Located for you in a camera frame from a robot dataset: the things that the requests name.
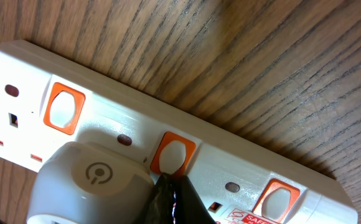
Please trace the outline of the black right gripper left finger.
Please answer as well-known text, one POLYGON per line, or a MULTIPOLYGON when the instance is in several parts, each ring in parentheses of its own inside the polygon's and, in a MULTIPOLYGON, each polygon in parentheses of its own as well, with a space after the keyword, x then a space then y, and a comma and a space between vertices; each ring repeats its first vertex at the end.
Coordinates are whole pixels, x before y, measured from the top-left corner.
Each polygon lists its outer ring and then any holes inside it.
POLYGON ((147 202, 134 224, 172 224, 175 187, 169 174, 162 174, 155 183, 147 202))

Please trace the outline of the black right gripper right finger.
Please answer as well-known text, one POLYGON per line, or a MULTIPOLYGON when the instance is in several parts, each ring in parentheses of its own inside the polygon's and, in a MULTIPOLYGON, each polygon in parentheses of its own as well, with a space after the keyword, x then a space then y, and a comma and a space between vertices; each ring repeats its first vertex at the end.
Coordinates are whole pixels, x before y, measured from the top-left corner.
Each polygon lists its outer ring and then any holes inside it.
POLYGON ((216 224, 187 176, 176 179, 174 187, 176 193, 175 224, 216 224))

